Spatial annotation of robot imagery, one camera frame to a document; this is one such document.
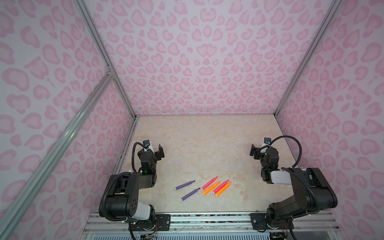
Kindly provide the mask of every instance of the metal grille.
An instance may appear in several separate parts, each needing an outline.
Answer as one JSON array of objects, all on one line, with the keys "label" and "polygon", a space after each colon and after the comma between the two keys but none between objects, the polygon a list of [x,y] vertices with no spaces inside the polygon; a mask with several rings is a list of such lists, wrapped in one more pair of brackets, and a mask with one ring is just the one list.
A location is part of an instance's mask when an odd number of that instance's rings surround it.
[{"label": "metal grille", "polygon": [[[93,240],[132,240],[129,234],[96,234]],[[269,233],[160,233],[157,240],[271,240]]]}]

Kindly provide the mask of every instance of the pink leopard print wallpaper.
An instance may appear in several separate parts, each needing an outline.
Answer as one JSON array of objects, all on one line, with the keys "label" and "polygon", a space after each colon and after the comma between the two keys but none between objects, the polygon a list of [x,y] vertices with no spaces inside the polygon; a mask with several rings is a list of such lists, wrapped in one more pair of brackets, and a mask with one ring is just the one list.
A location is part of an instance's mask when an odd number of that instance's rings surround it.
[{"label": "pink leopard print wallpaper", "polygon": [[336,192],[346,240],[384,236],[383,13],[383,1],[346,1],[278,117]]},{"label": "pink leopard print wallpaper", "polygon": [[331,0],[86,0],[136,114],[273,113]]},{"label": "pink leopard print wallpaper", "polygon": [[0,217],[105,73],[71,0],[0,3]]},{"label": "pink leopard print wallpaper", "polygon": [[75,240],[97,212],[130,120],[110,83],[10,240]]}]

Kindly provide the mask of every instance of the beige marble tabletop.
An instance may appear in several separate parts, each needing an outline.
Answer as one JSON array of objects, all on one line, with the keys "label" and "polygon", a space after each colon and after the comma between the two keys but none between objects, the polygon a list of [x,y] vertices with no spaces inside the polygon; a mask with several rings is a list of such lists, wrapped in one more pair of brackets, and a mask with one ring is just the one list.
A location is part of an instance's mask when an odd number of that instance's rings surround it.
[{"label": "beige marble tabletop", "polygon": [[[132,143],[150,139],[155,151],[161,144],[165,158],[157,162],[155,186],[141,189],[139,201],[153,205],[156,212],[265,211],[270,203],[293,195],[292,187],[263,182],[260,162],[249,151],[252,143],[260,147],[264,137],[280,135],[273,115],[140,117]],[[121,172],[132,169],[132,145]],[[273,146],[279,151],[279,167],[294,163],[285,139]],[[141,167],[137,154],[135,167]],[[180,200],[216,176],[222,183],[232,182],[219,197],[198,191]]]}]

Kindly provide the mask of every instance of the pink marker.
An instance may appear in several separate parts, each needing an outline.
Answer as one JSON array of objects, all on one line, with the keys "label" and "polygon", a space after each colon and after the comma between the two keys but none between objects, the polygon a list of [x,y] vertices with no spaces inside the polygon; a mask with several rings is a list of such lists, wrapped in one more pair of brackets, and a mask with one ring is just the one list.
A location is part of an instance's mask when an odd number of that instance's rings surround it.
[{"label": "pink marker", "polygon": [[204,191],[209,185],[211,185],[218,177],[215,177],[214,179],[212,179],[211,181],[209,181],[209,183],[207,183],[206,185],[204,185],[204,187],[201,188],[201,191]]},{"label": "pink marker", "polygon": [[229,182],[229,180],[223,182],[222,185],[218,186],[215,190],[213,190],[213,193],[216,194],[220,189],[222,189],[227,183]]}]

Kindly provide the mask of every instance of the purple marker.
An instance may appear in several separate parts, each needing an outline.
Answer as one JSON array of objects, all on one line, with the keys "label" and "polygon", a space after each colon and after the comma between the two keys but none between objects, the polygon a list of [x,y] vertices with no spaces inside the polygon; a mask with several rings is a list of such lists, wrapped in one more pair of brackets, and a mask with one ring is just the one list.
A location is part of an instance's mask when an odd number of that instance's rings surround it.
[{"label": "purple marker", "polygon": [[182,200],[182,201],[185,201],[187,198],[189,198],[190,196],[194,195],[199,189],[200,189],[200,188],[195,189],[195,190],[193,190],[192,192],[188,193],[187,195],[185,195],[184,197],[182,197],[181,200]]},{"label": "purple marker", "polygon": [[190,182],[187,182],[187,183],[184,183],[184,184],[181,184],[180,186],[177,186],[175,187],[175,190],[179,190],[180,188],[183,188],[183,187],[186,187],[192,183],[194,183],[195,181],[190,181]]}]

